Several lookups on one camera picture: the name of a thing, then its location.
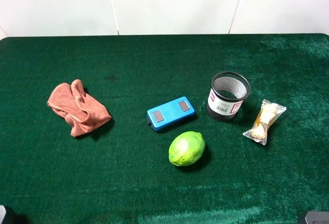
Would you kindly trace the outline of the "grey right base corner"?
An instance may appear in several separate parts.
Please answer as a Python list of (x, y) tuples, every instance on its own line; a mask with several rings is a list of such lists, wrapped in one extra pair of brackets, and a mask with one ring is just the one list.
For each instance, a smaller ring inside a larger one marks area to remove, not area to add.
[(298, 224), (329, 224), (329, 212), (308, 211), (298, 218)]

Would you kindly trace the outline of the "grey base corner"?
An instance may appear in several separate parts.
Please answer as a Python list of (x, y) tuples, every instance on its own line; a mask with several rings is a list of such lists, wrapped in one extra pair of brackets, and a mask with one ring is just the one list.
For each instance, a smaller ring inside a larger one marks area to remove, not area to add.
[(298, 224), (329, 224), (329, 212), (308, 211), (298, 218)]
[(3, 205), (0, 205), (0, 224), (5, 223), (6, 215), (7, 215), (6, 208)]

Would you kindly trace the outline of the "blue plastic box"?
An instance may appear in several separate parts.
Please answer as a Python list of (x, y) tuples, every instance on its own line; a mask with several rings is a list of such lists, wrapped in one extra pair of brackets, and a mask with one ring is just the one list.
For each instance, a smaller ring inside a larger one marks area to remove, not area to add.
[(194, 115), (195, 109), (186, 97), (177, 98), (147, 111), (148, 125), (156, 132)]

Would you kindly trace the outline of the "clear-wrapped snack packet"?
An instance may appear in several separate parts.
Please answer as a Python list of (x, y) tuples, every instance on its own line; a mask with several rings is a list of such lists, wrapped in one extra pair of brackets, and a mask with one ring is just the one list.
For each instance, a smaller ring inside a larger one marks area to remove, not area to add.
[(261, 145), (266, 145), (268, 129), (285, 111), (285, 106), (264, 99), (252, 128), (245, 131), (243, 136)]

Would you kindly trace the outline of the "dark green table cloth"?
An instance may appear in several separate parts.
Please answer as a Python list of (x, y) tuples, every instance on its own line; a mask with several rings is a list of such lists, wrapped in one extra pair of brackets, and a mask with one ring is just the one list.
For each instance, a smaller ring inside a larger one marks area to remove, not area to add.
[[(206, 110), (222, 71), (251, 86), (229, 122)], [(112, 119), (73, 137), (47, 101), (76, 79)], [(150, 128), (147, 111), (180, 97), (195, 115)], [(261, 145), (243, 133), (264, 99), (286, 111)], [(169, 147), (188, 131), (204, 153), (175, 166)], [(328, 36), (1, 40), (1, 204), (18, 223), (295, 223), (327, 211)]]

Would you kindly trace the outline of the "green lime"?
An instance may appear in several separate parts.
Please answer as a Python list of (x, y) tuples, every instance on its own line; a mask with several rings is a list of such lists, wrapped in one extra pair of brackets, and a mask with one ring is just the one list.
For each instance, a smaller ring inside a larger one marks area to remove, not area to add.
[(169, 161), (175, 166), (190, 166), (201, 158), (205, 141), (199, 132), (188, 131), (177, 136), (169, 147)]

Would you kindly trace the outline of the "orange crumpled cloth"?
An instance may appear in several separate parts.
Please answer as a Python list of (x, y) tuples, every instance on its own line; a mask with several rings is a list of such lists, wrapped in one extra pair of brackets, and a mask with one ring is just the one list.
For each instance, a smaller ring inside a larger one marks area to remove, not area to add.
[(88, 134), (112, 119), (105, 106), (84, 90), (79, 79), (58, 85), (47, 105), (71, 126), (73, 137)]

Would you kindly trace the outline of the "black mesh pen cup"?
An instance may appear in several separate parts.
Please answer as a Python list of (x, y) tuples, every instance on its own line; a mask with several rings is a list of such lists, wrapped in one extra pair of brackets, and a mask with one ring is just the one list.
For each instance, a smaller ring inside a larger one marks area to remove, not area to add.
[(216, 121), (233, 120), (251, 92), (249, 81), (233, 71), (222, 71), (213, 76), (206, 110)]

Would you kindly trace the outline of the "grey left base corner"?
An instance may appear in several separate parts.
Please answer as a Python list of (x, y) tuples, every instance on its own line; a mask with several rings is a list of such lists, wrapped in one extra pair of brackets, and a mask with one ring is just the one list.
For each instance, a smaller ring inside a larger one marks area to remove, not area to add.
[(0, 224), (5, 223), (6, 215), (7, 215), (6, 208), (3, 205), (0, 205)]

